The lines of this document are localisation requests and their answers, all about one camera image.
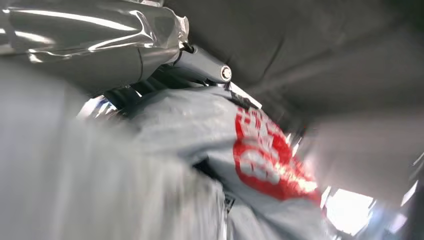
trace gray fabric cover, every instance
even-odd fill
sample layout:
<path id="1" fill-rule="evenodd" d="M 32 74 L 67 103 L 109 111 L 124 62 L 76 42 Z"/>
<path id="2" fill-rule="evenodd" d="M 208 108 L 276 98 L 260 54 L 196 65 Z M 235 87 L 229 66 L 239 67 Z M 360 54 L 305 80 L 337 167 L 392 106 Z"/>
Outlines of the gray fabric cover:
<path id="1" fill-rule="evenodd" d="M 63 82 L 0 61 L 3 240 L 217 240 L 219 183 L 171 155 L 147 155 L 124 128 L 75 118 Z"/>
<path id="2" fill-rule="evenodd" d="M 228 214 L 230 239 L 330 239 L 321 209 L 312 201 L 279 200 L 240 179 L 234 157 L 239 107 L 230 97 L 221 87 L 150 93 L 127 109 L 131 122 L 140 129 L 134 140 L 147 155 L 178 158 L 189 165 L 207 161 L 233 200 Z M 257 145 L 253 135 L 251 144 Z"/>

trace metal bolt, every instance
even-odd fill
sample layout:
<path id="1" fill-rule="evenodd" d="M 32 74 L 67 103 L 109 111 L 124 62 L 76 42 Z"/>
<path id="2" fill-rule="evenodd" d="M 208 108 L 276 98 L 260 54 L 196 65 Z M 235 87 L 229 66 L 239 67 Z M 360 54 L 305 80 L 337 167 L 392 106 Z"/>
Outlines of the metal bolt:
<path id="1" fill-rule="evenodd" d="M 230 67 L 228 67 L 227 65 L 224 65 L 221 68 L 221 77 L 222 77 L 222 79 L 224 81 L 228 82 L 228 81 L 231 80 L 231 76 L 232 76 L 232 73 L 231 73 Z"/>

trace silver plastic wrap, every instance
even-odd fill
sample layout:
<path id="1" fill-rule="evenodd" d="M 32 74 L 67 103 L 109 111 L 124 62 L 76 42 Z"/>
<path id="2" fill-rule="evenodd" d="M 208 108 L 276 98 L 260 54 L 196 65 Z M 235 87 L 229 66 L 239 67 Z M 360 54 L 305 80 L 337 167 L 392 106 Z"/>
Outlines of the silver plastic wrap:
<path id="1" fill-rule="evenodd" d="M 177 50 L 188 34 L 170 9 L 125 1 L 15 1 L 2 12 L 2 32 L 33 63 L 126 46 Z"/>
<path id="2" fill-rule="evenodd" d="M 175 61 L 189 29 L 168 8 L 122 0 L 0 0 L 0 7 L 0 55 L 92 97 Z"/>

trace red logo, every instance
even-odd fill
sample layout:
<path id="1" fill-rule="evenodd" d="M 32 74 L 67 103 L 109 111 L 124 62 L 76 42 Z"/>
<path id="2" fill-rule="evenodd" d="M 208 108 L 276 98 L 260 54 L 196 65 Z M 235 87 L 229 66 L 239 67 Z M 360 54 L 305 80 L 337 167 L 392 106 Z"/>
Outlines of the red logo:
<path id="1" fill-rule="evenodd" d="M 256 109 L 238 108 L 235 170 L 251 188 L 279 200 L 307 197 L 320 204 L 314 178 L 292 157 L 281 129 Z"/>

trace gray ceiling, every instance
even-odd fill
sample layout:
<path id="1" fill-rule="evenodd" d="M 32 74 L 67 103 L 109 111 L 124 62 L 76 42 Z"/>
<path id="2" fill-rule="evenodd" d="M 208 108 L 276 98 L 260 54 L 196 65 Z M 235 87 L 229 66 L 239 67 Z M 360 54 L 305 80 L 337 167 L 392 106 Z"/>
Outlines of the gray ceiling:
<path id="1" fill-rule="evenodd" d="M 424 103 L 423 38 L 384 0 L 165 4 L 277 120 L 287 108 L 315 116 Z"/>

